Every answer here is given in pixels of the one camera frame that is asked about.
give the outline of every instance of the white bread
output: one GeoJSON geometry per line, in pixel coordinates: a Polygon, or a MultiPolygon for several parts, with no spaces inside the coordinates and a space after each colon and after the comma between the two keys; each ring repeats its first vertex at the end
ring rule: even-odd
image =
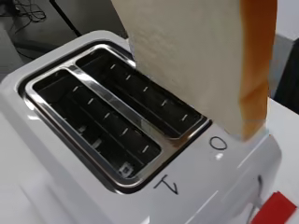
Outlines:
{"type": "Polygon", "coordinates": [[[138,70],[228,133],[266,116],[277,0],[112,0],[138,70]]]}

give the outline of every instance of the toaster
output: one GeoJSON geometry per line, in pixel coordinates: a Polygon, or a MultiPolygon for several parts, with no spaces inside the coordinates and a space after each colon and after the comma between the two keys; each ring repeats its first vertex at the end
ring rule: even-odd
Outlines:
{"type": "Polygon", "coordinates": [[[138,72],[107,31],[26,64],[0,92],[73,223],[231,223],[267,194],[281,160],[265,128],[233,138],[138,72]]]}

